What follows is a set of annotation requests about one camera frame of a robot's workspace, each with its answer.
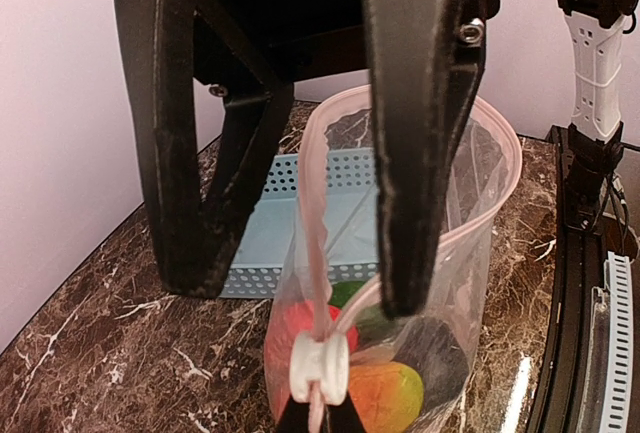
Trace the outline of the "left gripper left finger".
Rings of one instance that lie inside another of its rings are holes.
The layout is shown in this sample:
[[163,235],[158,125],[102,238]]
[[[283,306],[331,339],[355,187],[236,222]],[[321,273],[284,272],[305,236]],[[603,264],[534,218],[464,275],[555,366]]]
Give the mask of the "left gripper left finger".
[[276,423],[276,433],[308,433],[310,404],[299,403],[289,396]]

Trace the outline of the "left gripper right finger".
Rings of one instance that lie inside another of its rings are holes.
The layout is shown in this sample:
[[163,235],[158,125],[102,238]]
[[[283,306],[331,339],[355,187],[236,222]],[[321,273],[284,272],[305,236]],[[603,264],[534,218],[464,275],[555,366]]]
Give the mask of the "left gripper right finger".
[[365,433],[364,425],[350,397],[340,405],[326,405],[322,433]]

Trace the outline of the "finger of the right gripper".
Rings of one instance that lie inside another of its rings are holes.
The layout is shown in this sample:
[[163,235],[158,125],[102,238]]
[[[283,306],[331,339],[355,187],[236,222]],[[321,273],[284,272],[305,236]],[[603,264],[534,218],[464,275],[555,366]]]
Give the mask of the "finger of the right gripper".
[[362,0],[381,303],[415,315],[433,281],[452,162],[486,58],[487,0]]
[[[294,88],[221,0],[114,0],[143,199],[163,287],[216,298],[255,205]],[[200,190],[194,113],[197,22],[212,32],[226,116],[216,169]]]

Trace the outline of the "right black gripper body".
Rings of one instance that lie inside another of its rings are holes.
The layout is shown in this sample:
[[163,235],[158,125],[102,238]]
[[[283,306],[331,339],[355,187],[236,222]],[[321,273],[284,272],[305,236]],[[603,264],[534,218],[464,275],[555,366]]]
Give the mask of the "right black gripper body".
[[124,0],[130,97],[187,91],[271,97],[293,84],[368,69],[380,98],[473,94],[481,40],[460,28],[500,0]]

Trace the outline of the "orange persimmon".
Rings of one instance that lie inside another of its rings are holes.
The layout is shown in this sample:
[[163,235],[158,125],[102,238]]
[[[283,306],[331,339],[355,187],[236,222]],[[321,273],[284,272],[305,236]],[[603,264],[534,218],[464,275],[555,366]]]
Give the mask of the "orange persimmon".
[[424,401],[420,374],[394,361],[352,366],[348,392],[367,432],[405,432]]

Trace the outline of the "clear zip top bag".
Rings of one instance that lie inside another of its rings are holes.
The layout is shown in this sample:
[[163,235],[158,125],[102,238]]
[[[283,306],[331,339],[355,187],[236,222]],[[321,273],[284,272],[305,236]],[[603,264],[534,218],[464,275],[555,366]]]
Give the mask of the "clear zip top bag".
[[278,431],[437,432],[461,398],[522,153],[474,88],[447,107],[443,134],[392,134],[395,158],[368,87],[312,112],[264,350]]

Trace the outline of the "red apple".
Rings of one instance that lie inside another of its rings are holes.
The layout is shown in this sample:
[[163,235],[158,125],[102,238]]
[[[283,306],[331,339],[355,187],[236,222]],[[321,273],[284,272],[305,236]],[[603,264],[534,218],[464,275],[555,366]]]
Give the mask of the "red apple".
[[276,304],[264,343],[264,371],[271,412],[278,417],[290,396],[289,362],[296,337],[313,327],[311,300]]

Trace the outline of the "purple eggplant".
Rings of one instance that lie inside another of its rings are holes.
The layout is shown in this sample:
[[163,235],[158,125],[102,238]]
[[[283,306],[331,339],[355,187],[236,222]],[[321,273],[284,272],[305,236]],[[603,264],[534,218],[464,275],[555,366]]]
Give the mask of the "purple eggplant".
[[424,398],[421,413],[430,414],[457,399],[469,374],[467,357],[449,325],[433,317],[414,318],[393,360],[421,377]]

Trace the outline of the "green pepper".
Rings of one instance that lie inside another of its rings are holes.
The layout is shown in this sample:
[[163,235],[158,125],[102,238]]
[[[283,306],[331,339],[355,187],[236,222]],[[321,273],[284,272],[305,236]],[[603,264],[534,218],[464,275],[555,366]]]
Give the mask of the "green pepper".
[[365,281],[352,280],[335,283],[328,304],[342,309],[347,302],[365,285]]

